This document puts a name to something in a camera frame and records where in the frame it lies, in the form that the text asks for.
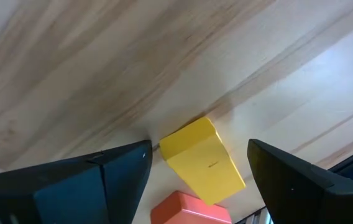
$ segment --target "block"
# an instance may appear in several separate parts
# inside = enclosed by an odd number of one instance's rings
[[[167,164],[207,205],[245,188],[239,171],[208,118],[200,118],[160,140]]]
[[[152,165],[141,141],[0,174],[0,223],[131,224]]]
[[[202,200],[176,191],[150,213],[152,224],[227,224],[229,212],[219,205],[206,205]]]

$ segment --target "wooden floor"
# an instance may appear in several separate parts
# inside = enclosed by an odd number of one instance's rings
[[[353,0],[3,0],[0,171],[158,140],[202,115],[247,188],[258,138],[321,167],[353,154]],[[155,152],[134,223],[174,190]]]

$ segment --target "orange block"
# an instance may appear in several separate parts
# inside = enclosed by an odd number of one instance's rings
[[[230,224],[229,212],[219,205],[206,205],[202,200],[176,191],[153,208],[152,224]]]

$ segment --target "wood grain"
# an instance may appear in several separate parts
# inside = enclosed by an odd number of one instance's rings
[[[0,171],[158,140],[209,116],[262,207],[259,138],[321,167],[353,154],[352,0],[6,0],[0,9]],[[135,223],[174,190],[155,152]]]

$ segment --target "yellow block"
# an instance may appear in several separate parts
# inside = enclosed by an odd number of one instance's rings
[[[245,188],[208,118],[200,118],[161,139],[160,150],[167,164],[207,205]]]

